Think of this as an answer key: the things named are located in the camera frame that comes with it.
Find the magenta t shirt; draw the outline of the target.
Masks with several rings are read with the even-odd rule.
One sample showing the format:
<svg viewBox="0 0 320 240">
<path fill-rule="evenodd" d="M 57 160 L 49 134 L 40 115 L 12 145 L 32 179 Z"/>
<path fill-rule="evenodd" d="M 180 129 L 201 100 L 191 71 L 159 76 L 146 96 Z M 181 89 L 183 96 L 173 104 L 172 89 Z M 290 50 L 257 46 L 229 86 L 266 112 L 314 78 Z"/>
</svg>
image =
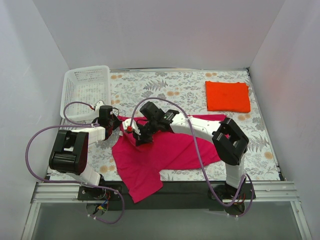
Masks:
<svg viewBox="0 0 320 240">
<path fill-rule="evenodd" d="M 163 187 L 162 170 L 194 170 L 220 161 L 209 142 L 161 131 L 153 136 L 151 143 L 140 146 L 136 146 L 132 134 L 124 133 L 112 147 L 112 156 L 134 203 Z"/>
</svg>

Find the white plastic basket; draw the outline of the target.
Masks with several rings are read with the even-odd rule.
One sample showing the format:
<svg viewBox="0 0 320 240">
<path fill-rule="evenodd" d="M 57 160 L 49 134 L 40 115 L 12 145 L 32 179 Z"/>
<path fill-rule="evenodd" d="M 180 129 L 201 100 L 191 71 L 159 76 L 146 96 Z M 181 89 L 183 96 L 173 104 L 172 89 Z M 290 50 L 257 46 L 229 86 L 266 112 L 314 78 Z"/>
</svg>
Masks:
<svg viewBox="0 0 320 240">
<path fill-rule="evenodd" d="M 83 102 L 95 106 L 103 101 L 111 104 L 111 75 L 106 65 L 75 68 L 64 75 L 60 116 L 63 118 L 65 106 L 71 102 Z"/>
</svg>

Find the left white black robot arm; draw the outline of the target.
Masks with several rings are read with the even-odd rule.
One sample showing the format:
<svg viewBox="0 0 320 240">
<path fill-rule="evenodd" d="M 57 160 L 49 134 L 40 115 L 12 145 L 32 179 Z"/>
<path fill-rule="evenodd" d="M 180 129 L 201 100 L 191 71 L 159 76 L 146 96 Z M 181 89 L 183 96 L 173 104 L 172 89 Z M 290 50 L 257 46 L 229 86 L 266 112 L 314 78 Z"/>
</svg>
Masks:
<svg viewBox="0 0 320 240">
<path fill-rule="evenodd" d="M 49 167 L 66 174 L 84 185 L 95 200 L 106 196 L 107 182 L 88 164 L 89 145 L 107 140 L 122 123 L 114 114 L 115 108 L 102 105 L 92 124 L 98 127 L 59 130 L 49 157 Z"/>
</svg>

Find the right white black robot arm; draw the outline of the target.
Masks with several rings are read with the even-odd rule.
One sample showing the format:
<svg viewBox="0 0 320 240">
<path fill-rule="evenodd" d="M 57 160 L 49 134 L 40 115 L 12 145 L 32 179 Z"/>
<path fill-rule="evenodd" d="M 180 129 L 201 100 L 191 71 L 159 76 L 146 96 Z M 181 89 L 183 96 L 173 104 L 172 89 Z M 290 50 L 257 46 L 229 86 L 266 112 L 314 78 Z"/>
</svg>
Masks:
<svg viewBox="0 0 320 240">
<path fill-rule="evenodd" d="M 139 124 L 131 118 L 124 126 L 133 134 L 136 145 L 152 142 L 157 132 L 185 134 L 192 136 L 193 140 L 205 140 L 215 147 L 219 159 L 225 163 L 227 195 L 232 199 L 243 195 L 246 180 L 243 157 L 248 150 L 249 138 L 233 119 L 204 120 L 187 115 L 179 106 L 163 111 L 151 101 L 139 102 L 137 109 L 146 118 L 146 123 Z"/>
</svg>

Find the floral table mat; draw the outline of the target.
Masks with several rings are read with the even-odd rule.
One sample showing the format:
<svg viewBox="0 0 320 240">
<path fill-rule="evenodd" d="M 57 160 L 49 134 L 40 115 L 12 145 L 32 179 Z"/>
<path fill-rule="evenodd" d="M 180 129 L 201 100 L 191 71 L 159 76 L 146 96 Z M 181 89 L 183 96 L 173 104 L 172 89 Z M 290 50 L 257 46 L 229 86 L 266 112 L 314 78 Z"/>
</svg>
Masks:
<svg viewBox="0 0 320 240">
<path fill-rule="evenodd" d="M 214 70 L 156 70 L 156 71 L 112 71 L 110 73 L 111 106 L 123 117 L 140 116 L 136 105 L 151 97 L 157 107 L 166 111 L 183 108 L 190 115 L 208 113 L 206 81 L 221 83 L 245 83 L 249 87 L 251 111 L 249 113 L 226 112 L 249 139 L 244 158 L 244 170 L 254 181 L 278 181 L 279 164 L 274 156 L 256 94 L 247 71 Z M 79 121 L 79 114 L 88 113 L 92 118 L 96 113 L 89 103 L 70 102 L 63 110 L 67 119 L 62 124 Z"/>
</svg>

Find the folded orange t shirt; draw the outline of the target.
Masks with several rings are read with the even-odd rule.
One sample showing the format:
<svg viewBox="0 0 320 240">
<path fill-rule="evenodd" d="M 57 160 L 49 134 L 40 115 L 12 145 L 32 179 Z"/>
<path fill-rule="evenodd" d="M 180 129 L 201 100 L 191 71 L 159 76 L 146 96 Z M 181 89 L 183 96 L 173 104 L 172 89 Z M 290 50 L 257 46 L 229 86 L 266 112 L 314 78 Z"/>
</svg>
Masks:
<svg viewBox="0 0 320 240">
<path fill-rule="evenodd" d="M 205 93 L 208 111 L 236 113 L 249 113 L 251 111 L 249 86 L 245 83 L 206 81 Z"/>
</svg>

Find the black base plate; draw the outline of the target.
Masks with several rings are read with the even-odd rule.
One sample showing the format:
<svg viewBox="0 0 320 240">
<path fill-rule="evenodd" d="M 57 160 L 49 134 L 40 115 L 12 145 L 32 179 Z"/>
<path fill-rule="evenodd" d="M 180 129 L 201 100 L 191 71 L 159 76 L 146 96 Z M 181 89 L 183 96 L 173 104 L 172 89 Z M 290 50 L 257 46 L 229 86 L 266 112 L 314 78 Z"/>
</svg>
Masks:
<svg viewBox="0 0 320 240">
<path fill-rule="evenodd" d="M 105 186 L 122 194 L 126 210 L 224 210 L 224 207 L 215 199 L 205 181 L 165 181 L 160 190 L 137 203 L 134 203 L 128 188 L 122 181 L 108 181 Z M 120 211 L 122 209 L 121 198 L 113 191 L 85 186 L 81 186 L 78 190 L 78 201 L 99 203 L 106 199 L 109 199 L 108 209 L 110 211 Z"/>
</svg>

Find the aluminium frame rail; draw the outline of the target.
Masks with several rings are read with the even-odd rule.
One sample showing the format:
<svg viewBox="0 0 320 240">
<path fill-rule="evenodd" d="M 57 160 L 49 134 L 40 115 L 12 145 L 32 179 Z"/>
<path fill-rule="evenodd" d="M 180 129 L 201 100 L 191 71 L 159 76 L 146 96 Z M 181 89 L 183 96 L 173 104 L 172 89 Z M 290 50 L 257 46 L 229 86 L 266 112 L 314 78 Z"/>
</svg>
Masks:
<svg viewBox="0 0 320 240">
<path fill-rule="evenodd" d="M 75 203 L 80 186 L 75 183 L 37 183 L 21 240 L 31 240 L 42 203 Z"/>
</svg>

